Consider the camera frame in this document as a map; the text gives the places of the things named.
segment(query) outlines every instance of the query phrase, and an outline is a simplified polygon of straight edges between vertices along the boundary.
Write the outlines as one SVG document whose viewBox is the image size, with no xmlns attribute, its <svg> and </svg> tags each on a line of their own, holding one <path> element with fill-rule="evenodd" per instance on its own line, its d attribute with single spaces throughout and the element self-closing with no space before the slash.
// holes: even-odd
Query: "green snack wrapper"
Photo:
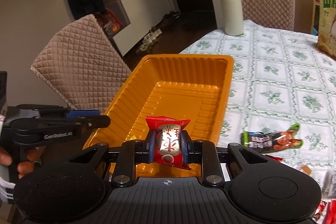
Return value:
<svg viewBox="0 0 336 224">
<path fill-rule="evenodd" d="M 262 132 L 243 131 L 241 144 L 260 153 L 276 152 L 287 148 L 300 148 L 302 139 L 295 139 L 300 124 L 295 123 L 286 131 L 277 131 L 264 134 Z"/>
</svg>

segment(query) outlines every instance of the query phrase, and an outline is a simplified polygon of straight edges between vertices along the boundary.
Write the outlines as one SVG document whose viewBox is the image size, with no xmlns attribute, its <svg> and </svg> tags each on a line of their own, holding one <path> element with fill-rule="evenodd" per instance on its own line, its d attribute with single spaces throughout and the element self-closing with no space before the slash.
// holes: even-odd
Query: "dining table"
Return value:
<svg viewBox="0 0 336 224">
<path fill-rule="evenodd" d="M 230 55 L 232 81 L 217 146 L 241 143 L 243 131 L 285 131 L 300 123 L 300 148 L 273 152 L 291 167 L 307 165 L 321 188 L 335 169 L 336 61 L 319 52 L 317 36 L 244 21 L 244 33 L 214 30 L 181 54 Z"/>
</svg>

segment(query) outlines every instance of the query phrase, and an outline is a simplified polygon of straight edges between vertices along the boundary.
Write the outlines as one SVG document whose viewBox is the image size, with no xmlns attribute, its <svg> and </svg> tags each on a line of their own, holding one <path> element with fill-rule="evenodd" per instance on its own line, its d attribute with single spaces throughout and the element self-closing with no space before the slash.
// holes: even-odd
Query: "snack bag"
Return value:
<svg viewBox="0 0 336 224">
<path fill-rule="evenodd" d="M 320 205 L 317 207 L 316 212 L 313 216 L 313 219 L 315 221 L 318 221 L 320 219 L 320 217 L 322 215 L 322 212 L 323 212 L 324 208 L 326 207 L 326 205 L 327 205 L 327 202 L 321 200 Z"/>
<path fill-rule="evenodd" d="M 275 157 L 275 156 L 272 156 L 272 155 L 265 155 L 266 157 L 269 157 L 273 160 L 276 160 L 277 162 L 282 162 L 283 158 L 280 158 L 280 157 Z"/>
<path fill-rule="evenodd" d="M 321 52 L 336 58 L 336 0 L 320 0 L 317 48 Z"/>
<path fill-rule="evenodd" d="M 241 134 L 241 144 L 260 153 L 275 152 L 286 148 L 300 148 L 303 145 L 302 139 L 295 139 L 300 124 L 293 124 L 287 131 L 271 132 L 247 132 Z"/>
<path fill-rule="evenodd" d="M 328 203 L 327 214 L 324 217 L 323 224 L 334 224 L 336 222 L 336 200 Z"/>
<path fill-rule="evenodd" d="M 153 162 L 191 170 L 181 151 L 181 130 L 190 120 L 176 120 L 164 116 L 146 117 L 150 130 L 156 131 Z"/>
</svg>

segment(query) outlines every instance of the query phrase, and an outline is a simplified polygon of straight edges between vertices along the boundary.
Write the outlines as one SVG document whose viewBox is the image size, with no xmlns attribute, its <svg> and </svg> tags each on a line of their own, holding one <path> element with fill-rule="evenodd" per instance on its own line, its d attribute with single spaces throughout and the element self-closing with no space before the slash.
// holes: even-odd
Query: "human hand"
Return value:
<svg viewBox="0 0 336 224">
<path fill-rule="evenodd" d="M 39 148 L 30 148 L 25 150 L 26 157 L 28 161 L 21 162 L 17 165 L 17 171 L 19 172 L 19 179 L 24 177 L 26 174 L 29 174 L 34 171 L 34 161 L 37 160 L 42 152 L 44 150 L 44 147 L 39 147 Z M 4 150 L 0 146 L 0 164 L 3 165 L 11 165 L 12 164 L 12 158 L 11 156 L 7 153 L 6 150 Z"/>
</svg>

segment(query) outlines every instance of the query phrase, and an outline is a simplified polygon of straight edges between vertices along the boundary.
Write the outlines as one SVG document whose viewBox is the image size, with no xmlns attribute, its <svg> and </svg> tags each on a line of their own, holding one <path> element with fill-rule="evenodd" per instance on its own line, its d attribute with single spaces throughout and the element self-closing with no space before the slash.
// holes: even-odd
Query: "white water bottle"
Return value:
<svg viewBox="0 0 336 224">
<path fill-rule="evenodd" d="M 224 31 L 238 36 L 244 33 L 242 0 L 220 0 L 224 17 Z"/>
</svg>

